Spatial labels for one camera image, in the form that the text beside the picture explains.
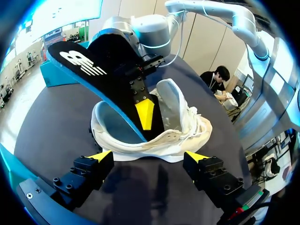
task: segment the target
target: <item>work surface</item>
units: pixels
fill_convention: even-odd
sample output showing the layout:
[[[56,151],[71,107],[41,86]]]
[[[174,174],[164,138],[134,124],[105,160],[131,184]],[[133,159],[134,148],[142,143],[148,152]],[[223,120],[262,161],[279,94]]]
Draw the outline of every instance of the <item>work surface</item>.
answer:
[[[197,107],[212,124],[211,137],[198,153],[219,157],[249,187],[250,173],[238,136],[209,88],[181,59],[149,75],[149,90],[165,78],[172,78],[188,105]],[[67,173],[75,158],[97,152],[88,128],[98,101],[80,84],[45,88],[25,118],[15,155],[48,182]],[[182,162],[170,164],[154,157],[115,162],[102,188],[74,212],[106,225],[209,225],[222,215],[203,191],[197,191]]]

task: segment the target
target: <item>window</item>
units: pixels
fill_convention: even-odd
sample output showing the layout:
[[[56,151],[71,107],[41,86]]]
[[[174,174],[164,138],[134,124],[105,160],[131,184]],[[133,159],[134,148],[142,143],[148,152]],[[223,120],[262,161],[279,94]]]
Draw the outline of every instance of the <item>window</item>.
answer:
[[[76,22],[75,27],[84,27],[85,21]]]
[[[70,29],[72,29],[71,24],[62,27],[62,31],[66,31],[66,30],[70,30]]]
[[[5,57],[4,61],[3,61],[3,64],[2,64],[2,67],[1,67],[1,73],[2,73],[2,70],[8,65],[8,63],[11,62],[11,60],[13,60],[15,58],[15,49],[12,49],[8,54],[7,56]]]
[[[30,45],[32,45],[33,38],[31,32],[26,33],[26,30],[23,29],[19,33],[19,36],[15,40],[15,50],[17,55],[26,50]]]

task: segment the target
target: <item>man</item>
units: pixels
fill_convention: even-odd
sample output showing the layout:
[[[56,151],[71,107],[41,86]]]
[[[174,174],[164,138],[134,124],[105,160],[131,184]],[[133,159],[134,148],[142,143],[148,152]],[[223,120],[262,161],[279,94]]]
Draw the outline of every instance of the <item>man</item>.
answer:
[[[230,99],[226,96],[226,91],[223,82],[228,81],[230,78],[229,71],[224,66],[219,66],[215,72],[207,71],[200,76],[210,90],[215,94],[217,90],[222,91],[223,95],[216,95],[219,101],[226,101]]]

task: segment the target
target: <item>sneaker upper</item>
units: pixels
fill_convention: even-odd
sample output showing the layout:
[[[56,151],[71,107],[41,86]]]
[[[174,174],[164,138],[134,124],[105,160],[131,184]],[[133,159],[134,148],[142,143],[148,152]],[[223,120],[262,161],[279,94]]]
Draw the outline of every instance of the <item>sneaker upper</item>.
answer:
[[[104,150],[113,151],[115,161],[155,156],[178,162],[183,160],[185,151],[196,152],[208,141],[212,131],[210,122],[197,115],[195,107],[188,107],[172,79],[161,80],[151,93],[158,96],[165,131],[149,142],[143,142],[106,102],[95,105],[91,130]]]

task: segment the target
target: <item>black clamp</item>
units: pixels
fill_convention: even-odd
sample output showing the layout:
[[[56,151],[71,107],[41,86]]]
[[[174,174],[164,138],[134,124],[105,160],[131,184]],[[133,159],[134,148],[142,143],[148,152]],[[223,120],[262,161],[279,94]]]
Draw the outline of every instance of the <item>black clamp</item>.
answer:
[[[223,160],[216,156],[197,160],[195,153],[184,153],[183,168],[199,191],[204,190],[217,208],[224,212],[218,225],[241,224],[248,221],[255,210],[247,209],[262,203],[269,191],[253,184],[243,188],[242,178],[236,178],[223,167]]]

